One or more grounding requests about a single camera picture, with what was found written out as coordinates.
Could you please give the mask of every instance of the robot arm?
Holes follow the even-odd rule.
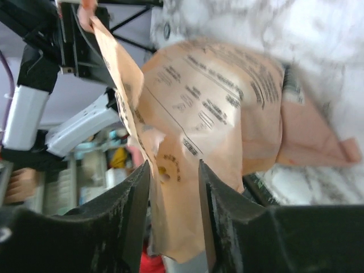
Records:
[[[37,170],[58,164],[84,139],[119,121],[114,83],[105,67],[94,35],[83,31],[75,4],[62,2],[62,17],[48,0],[0,0],[0,20],[27,43],[1,156],[20,167]],[[109,26],[107,9],[96,15]],[[58,73],[101,82],[106,92],[83,111],[51,131],[38,130]]]

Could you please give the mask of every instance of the cable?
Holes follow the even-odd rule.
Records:
[[[10,106],[11,106],[11,100],[14,96],[14,92],[15,92],[15,82],[14,82],[14,77],[13,77],[13,73],[11,72],[10,66],[4,56],[4,54],[2,53],[2,51],[0,50],[0,61],[4,66],[4,69],[6,71],[6,74],[8,76],[9,79],[9,85],[10,85],[10,92],[9,94],[5,94],[4,97],[6,97],[7,99],[9,99],[9,101],[7,102],[6,108],[5,108],[5,113],[4,113],[4,120],[2,123],[2,126],[0,127],[0,145],[2,144],[3,141],[3,136],[4,136],[4,130],[6,128],[7,125],[7,117],[9,115],[9,111],[10,111]]]

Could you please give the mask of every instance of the marble table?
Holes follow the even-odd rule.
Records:
[[[363,151],[364,1],[164,3],[152,15],[151,39],[158,47],[208,36],[291,63],[338,137],[356,137]],[[364,203],[362,163],[352,168],[274,166],[257,175],[281,204]]]

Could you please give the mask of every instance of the white marble surface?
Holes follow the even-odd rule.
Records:
[[[363,0],[164,0],[152,16],[160,46],[195,36],[241,44],[291,63],[305,91],[341,139],[364,150]],[[165,25],[171,27],[168,40]],[[364,202],[364,164],[275,166],[262,174],[282,204]]]

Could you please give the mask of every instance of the yellow object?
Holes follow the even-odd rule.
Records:
[[[125,168],[126,158],[127,152],[125,149],[122,147],[117,149],[110,163],[111,168]]]

